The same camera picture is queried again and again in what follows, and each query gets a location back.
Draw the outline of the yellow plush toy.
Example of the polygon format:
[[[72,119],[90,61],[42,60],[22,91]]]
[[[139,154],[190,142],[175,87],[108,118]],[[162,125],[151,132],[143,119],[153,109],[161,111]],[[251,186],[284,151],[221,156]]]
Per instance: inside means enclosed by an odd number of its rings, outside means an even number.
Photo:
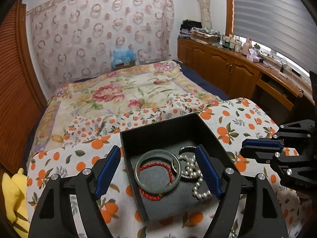
[[[13,224],[19,237],[28,237],[30,225],[26,201],[27,176],[24,175],[24,169],[20,168],[12,177],[4,173],[1,187],[7,219]]]

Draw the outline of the stack of folded clothes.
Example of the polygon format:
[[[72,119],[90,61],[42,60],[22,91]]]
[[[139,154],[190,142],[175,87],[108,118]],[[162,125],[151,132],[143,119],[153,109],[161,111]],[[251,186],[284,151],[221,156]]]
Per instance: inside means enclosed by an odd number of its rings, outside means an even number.
[[[220,33],[212,29],[202,27],[201,22],[194,20],[184,20],[180,25],[181,39],[191,39],[202,44],[214,44],[220,41]]]

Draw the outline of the pink figurine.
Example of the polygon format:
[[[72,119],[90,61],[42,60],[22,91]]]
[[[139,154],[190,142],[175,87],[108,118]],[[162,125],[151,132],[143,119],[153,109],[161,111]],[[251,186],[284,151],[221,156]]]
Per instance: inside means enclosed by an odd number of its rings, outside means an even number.
[[[249,49],[252,49],[252,40],[251,38],[247,38],[245,43],[242,46],[242,54],[247,56],[249,54]]]

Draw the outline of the green jade bangle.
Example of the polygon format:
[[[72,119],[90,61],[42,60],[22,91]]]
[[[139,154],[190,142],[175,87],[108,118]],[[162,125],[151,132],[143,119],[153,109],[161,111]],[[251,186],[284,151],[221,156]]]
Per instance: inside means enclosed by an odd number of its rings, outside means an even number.
[[[180,162],[175,153],[153,149],[135,156],[132,174],[139,189],[151,196],[167,195],[180,184]]]

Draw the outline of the dark blue bed sheet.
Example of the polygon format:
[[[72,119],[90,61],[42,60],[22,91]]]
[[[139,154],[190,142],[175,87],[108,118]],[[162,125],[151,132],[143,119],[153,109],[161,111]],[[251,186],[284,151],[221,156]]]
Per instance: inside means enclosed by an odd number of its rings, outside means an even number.
[[[174,62],[176,62],[180,68],[181,68],[181,72],[183,73],[183,75],[190,79],[191,81],[193,81],[195,84],[197,84],[198,86],[200,86],[203,90],[218,96],[220,99],[222,99],[223,101],[227,101],[229,100],[229,97],[219,88],[217,88],[216,86],[213,86],[212,84],[210,84],[208,81],[206,81],[205,79],[203,79],[201,76],[199,76],[193,69],[190,69],[188,67],[186,67],[182,62],[174,60]]]

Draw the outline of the floral bed quilt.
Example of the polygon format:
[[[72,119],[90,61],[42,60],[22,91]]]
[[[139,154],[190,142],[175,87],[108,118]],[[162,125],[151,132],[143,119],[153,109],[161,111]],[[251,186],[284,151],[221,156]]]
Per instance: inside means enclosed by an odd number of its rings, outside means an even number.
[[[163,106],[168,95],[193,94],[206,104],[222,99],[180,71],[173,60],[111,71],[99,77],[64,84],[56,89],[31,136],[30,156],[90,138],[117,133],[116,116]]]

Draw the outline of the brown louvered wardrobe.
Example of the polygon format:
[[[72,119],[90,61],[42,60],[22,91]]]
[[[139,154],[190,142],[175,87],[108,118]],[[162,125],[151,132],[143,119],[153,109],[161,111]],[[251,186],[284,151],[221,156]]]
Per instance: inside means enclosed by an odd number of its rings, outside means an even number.
[[[1,23],[1,170],[25,166],[46,106],[30,57],[26,5],[16,0]]]

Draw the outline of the bottles on sideboard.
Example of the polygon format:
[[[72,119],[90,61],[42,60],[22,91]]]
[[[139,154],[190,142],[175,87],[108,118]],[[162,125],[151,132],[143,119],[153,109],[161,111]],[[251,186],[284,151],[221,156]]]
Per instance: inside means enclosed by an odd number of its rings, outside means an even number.
[[[230,36],[222,36],[220,41],[222,48],[229,49],[230,51],[234,51],[236,53],[240,53],[242,48],[242,41]]]

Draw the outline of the wooden sideboard cabinet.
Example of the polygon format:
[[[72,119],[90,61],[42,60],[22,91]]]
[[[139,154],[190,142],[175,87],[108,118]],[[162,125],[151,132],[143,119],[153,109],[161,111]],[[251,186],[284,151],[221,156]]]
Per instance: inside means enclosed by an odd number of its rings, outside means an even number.
[[[276,66],[253,63],[242,54],[181,38],[177,59],[229,99],[251,99],[278,125],[315,119],[314,102]]]

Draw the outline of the grey window blind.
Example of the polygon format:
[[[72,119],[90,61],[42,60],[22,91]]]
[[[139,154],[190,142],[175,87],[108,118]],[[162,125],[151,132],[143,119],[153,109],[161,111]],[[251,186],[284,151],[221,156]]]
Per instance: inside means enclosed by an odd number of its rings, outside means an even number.
[[[233,33],[316,70],[316,24],[301,0],[233,0]]]

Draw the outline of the pink circle pattern curtain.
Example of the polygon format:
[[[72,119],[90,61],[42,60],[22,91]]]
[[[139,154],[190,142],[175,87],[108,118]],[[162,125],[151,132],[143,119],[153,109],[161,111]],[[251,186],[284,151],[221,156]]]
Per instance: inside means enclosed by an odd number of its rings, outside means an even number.
[[[109,73],[118,52],[130,51],[137,64],[171,57],[173,0],[50,0],[28,16],[50,91]]]

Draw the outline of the pink tissue box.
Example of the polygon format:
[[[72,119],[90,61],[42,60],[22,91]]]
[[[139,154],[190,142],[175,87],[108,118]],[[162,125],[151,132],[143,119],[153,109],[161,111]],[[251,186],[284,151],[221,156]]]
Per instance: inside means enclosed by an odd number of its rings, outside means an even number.
[[[257,51],[254,49],[249,49],[249,53],[247,54],[247,60],[250,62],[259,62],[260,58],[258,57]]]

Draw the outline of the blue plush toy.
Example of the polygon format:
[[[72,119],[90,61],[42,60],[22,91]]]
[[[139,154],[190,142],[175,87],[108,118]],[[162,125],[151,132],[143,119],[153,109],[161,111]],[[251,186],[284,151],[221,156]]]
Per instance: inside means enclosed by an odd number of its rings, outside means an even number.
[[[130,63],[131,61],[136,61],[136,55],[133,50],[114,50],[111,66],[115,68],[116,65]]]

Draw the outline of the beige side curtain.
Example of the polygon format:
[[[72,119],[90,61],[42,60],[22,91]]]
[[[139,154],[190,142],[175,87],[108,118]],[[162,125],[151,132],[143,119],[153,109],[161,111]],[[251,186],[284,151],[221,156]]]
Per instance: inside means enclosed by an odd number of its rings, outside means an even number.
[[[210,0],[198,0],[200,10],[201,10],[201,24],[202,27],[211,29],[212,21],[211,21],[211,3]]]

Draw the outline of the small cardboard box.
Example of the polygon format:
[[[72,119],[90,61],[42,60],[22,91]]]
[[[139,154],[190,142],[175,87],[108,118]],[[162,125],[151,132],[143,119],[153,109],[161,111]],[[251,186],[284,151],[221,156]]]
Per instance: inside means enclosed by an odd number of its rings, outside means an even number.
[[[135,66],[135,61],[127,61],[120,64],[115,65],[116,70],[126,69]]]

